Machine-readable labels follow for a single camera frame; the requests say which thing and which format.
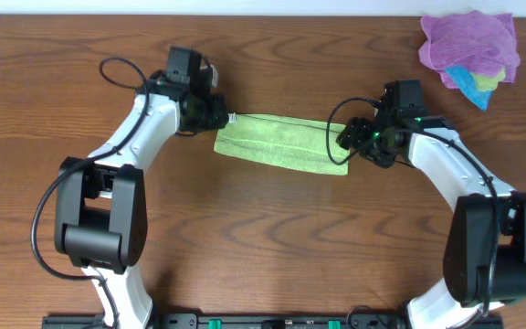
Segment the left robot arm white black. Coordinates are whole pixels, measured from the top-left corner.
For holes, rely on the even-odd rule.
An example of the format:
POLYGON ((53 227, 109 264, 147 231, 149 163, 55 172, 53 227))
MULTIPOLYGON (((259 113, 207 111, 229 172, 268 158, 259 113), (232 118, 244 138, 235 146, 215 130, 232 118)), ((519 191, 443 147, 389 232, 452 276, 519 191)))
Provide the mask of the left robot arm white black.
POLYGON ((147 238, 144 178, 167 140, 226 126, 222 95, 212 93, 218 74, 158 71, 136 91, 116 132, 85 159, 67 158, 57 193, 54 244, 94 281, 104 308, 102 324, 145 328, 153 317, 138 262, 147 238))

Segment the green microfiber cloth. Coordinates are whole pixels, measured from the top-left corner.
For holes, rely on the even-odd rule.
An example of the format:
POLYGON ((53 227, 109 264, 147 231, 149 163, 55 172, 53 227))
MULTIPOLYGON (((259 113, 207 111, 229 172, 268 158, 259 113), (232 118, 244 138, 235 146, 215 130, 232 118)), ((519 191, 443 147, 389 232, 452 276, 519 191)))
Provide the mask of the green microfiber cloth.
POLYGON ((320 175, 347 175, 348 166, 333 162, 349 155, 335 138, 340 123, 270 114, 238 114, 217 133, 214 151, 264 165, 320 175))

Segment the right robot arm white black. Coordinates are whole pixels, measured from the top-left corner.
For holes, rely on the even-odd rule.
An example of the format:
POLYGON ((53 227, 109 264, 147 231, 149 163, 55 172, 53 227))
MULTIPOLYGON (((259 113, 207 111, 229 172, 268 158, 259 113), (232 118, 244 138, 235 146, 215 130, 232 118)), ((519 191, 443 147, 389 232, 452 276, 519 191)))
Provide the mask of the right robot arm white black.
POLYGON ((443 276, 406 304, 405 327, 488 326, 489 312, 526 300, 526 192, 492 174, 450 121, 378 104, 327 140, 382 168, 403 157, 453 211, 443 276))

